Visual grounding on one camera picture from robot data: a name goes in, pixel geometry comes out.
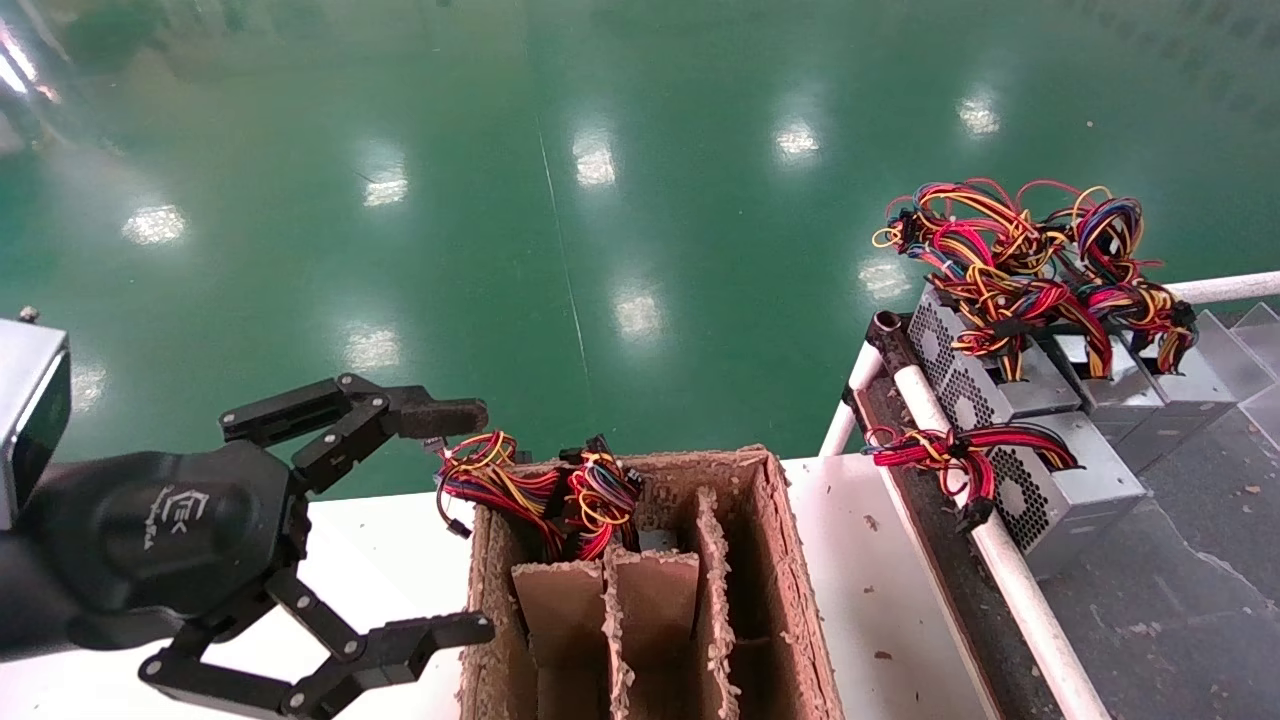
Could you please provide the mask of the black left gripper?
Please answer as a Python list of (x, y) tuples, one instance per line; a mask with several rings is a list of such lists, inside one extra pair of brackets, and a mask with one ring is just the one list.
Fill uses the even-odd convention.
[[(140, 680), (169, 700), (253, 719), (335, 719), (369, 691), (415, 683), (434, 653), (495, 638), (483, 612), (358, 633), (296, 575), (323, 493), (387, 441), (443, 441), (488, 424), (480, 398), (434, 398), (356, 374), (223, 414), (225, 445), (55, 462), (18, 516), (18, 647), (132, 650), (172, 642)], [(262, 448), (310, 442), (292, 469)], [(279, 607), (326, 651), (297, 682), (204, 661)]]

